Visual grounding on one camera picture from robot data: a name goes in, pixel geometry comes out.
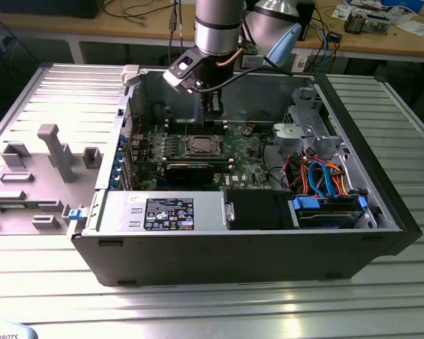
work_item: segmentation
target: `motherboard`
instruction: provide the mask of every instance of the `motherboard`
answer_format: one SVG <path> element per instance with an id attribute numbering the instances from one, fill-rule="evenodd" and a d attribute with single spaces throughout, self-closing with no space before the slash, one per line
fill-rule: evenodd
<path id="1" fill-rule="evenodd" d="M 143 134 L 132 136 L 134 188 L 270 189 L 269 176 L 261 161 L 264 130 L 248 133 L 248 128 L 253 126 L 225 124 L 215 128 L 219 134 L 205 134 L 204 131 L 191 131 L 191 128 L 185 133 L 183 128 L 168 131 L 166 126 L 154 126 Z M 201 174 L 190 176 L 188 185 L 185 182 L 176 184 L 176 180 L 170 178 L 170 171 L 178 171 L 185 177 L 186 172 L 195 169 Z M 210 176 L 210 184 L 204 184 L 208 181 L 207 176 Z"/>

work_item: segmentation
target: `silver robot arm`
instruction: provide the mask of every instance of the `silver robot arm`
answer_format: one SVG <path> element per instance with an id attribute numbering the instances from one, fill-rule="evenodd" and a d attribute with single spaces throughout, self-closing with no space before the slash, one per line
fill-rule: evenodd
<path id="1" fill-rule="evenodd" d="M 257 32 L 256 36 L 264 37 L 264 32 L 267 32 L 271 41 L 284 38 L 286 27 L 295 21 L 292 18 L 298 17 L 296 3 L 296 0 L 259 1 L 256 7 L 261 13 L 256 15 L 264 19 L 264 24 L 260 24 L 262 22 L 260 19 L 251 18 L 250 21 L 250 25 L 254 23 L 255 30 L 262 30 Z M 245 0 L 197 0 L 195 46 L 181 55 L 163 75 L 176 90 L 184 88 L 189 93 L 201 92 L 205 115 L 223 113 L 221 88 L 212 89 L 220 87 L 232 78 L 235 60 L 244 51 L 244 46 L 239 46 L 244 9 Z M 290 37 L 293 45 L 297 38 L 298 35 Z M 287 49 L 282 49 L 281 54 L 286 54 Z"/>

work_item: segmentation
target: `blue cable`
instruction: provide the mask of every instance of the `blue cable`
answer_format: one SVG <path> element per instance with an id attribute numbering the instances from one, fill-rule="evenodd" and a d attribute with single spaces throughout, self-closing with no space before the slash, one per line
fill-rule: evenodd
<path id="1" fill-rule="evenodd" d="M 315 185 L 314 183 L 314 178 L 312 177 L 312 170 L 314 169 L 314 167 L 316 167 L 316 165 L 321 165 L 322 169 L 324 170 L 324 177 L 325 177 L 325 185 L 326 185 L 326 189 L 328 191 L 328 193 L 331 196 L 337 196 L 337 193 L 333 187 L 333 184 L 331 183 L 331 175 L 330 175 L 330 171 L 328 170 L 328 167 L 323 163 L 323 162 L 318 162 L 318 161 L 314 161 L 311 165 L 310 165 L 310 169 L 308 170 L 308 181 L 310 182 L 310 186 L 312 189 L 314 189 L 314 191 L 320 195 L 321 198 L 325 198 L 325 194 L 323 194 Z"/>
<path id="2" fill-rule="evenodd" d="M 324 51 L 324 55 L 322 56 L 322 60 L 320 61 L 320 65 L 319 68 L 317 69 L 317 73 L 319 73 L 322 69 L 322 67 L 324 66 L 324 62 L 326 59 L 326 53 L 328 52 L 328 41 L 326 41 L 326 36 L 323 30 L 321 30 L 320 28 L 316 27 L 316 30 L 318 30 L 321 34 L 322 37 L 324 38 L 324 44 L 325 44 L 325 51 Z"/>

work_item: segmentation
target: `wooden table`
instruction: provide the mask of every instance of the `wooden table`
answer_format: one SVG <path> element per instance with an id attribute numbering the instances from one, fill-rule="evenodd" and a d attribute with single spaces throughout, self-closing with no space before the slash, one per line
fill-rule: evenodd
<path id="1" fill-rule="evenodd" d="M 145 2 L 146 0 L 134 0 L 135 4 Z M 424 37 L 417 37 L 395 26 L 390 27 L 387 35 L 348 34 L 344 32 L 343 20 L 330 18 L 333 13 L 332 7 L 341 2 L 339 0 L 317 0 L 317 2 L 322 18 L 330 30 L 343 35 L 338 57 L 424 62 Z M 169 4 L 169 0 L 156 0 L 150 6 L 142 7 L 141 11 L 146 12 Z M 111 3 L 107 10 L 121 15 L 119 0 Z M 0 19 L 19 37 L 67 41 L 74 62 L 83 64 L 85 59 L 80 42 L 167 45 L 170 13 L 171 9 L 167 8 L 147 15 L 144 21 L 145 26 L 109 16 L 103 11 L 93 20 L 2 13 L 0 13 Z M 194 5 L 183 5 L 184 45 L 188 47 L 194 44 L 194 17 Z M 1 26 L 0 35 L 8 35 Z M 173 45 L 179 46 L 179 32 L 175 33 Z M 306 40 L 298 42 L 293 51 L 298 56 L 296 62 L 317 53 L 320 47 L 321 42 L 315 31 L 310 28 Z"/>

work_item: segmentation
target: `sticker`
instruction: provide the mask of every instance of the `sticker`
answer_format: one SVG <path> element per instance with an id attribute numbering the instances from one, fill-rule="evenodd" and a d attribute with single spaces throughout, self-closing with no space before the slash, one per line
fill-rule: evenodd
<path id="1" fill-rule="evenodd" d="M 129 194 L 130 203 L 144 203 L 148 198 L 148 194 Z"/>
<path id="2" fill-rule="evenodd" d="M 193 199 L 145 199 L 145 230 L 194 230 Z"/>

